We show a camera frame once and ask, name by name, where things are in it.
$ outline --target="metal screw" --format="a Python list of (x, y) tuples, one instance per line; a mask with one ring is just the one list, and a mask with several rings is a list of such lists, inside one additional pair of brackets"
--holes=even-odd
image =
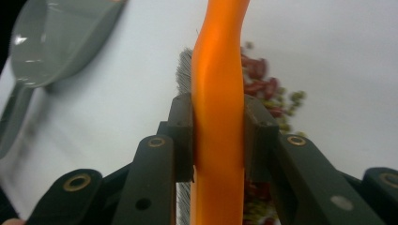
[(149, 147), (160, 147), (164, 145), (166, 141), (163, 138), (153, 138), (149, 140), (148, 145)]
[(91, 182), (91, 177), (87, 173), (76, 174), (68, 179), (64, 184), (65, 191), (77, 191), (85, 188)]
[(398, 174), (384, 172), (380, 174), (380, 180), (393, 188), (398, 188)]
[(287, 141), (295, 146), (302, 146), (306, 143), (305, 140), (299, 136), (290, 136), (287, 138)]
[(354, 204), (344, 196), (333, 195), (331, 196), (330, 201), (345, 211), (351, 211), (354, 209)]

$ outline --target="white table surface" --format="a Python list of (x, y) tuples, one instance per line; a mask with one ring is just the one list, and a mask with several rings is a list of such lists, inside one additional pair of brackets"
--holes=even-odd
[[(177, 94), (178, 55), (192, 48), (207, 1), (130, 0), (82, 71), (35, 91), (23, 128), (0, 160), (0, 185), (22, 218), (59, 176), (104, 176), (130, 163)], [(308, 97), (292, 120), (338, 169), (361, 178), (398, 169), (398, 2), (252, 0), (242, 30), (269, 76)], [(13, 85), (7, 63), (0, 112)]]

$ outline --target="gray scoop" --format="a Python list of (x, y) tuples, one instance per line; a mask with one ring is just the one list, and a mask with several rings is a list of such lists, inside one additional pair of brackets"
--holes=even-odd
[(15, 22), (15, 87), (0, 121), (0, 158), (13, 145), (34, 88), (82, 69), (108, 37), (124, 1), (28, 0)]

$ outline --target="brush bristles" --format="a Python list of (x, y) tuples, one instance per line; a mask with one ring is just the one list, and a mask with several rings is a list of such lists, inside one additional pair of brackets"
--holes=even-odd
[[(191, 92), (191, 58), (192, 50), (186, 48), (179, 55), (179, 65), (176, 69), (176, 82), (179, 94)], [(177, 205), (178, 225), (190, 224), (191, 183), (178, 183)]]

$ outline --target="orange flexible object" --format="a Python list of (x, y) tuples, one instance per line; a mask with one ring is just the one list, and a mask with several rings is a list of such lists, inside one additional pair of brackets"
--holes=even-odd
[(244, 96), (240, 31), (249, 1), (209, 0), (193, 50), (194, 225), (242, 224)]

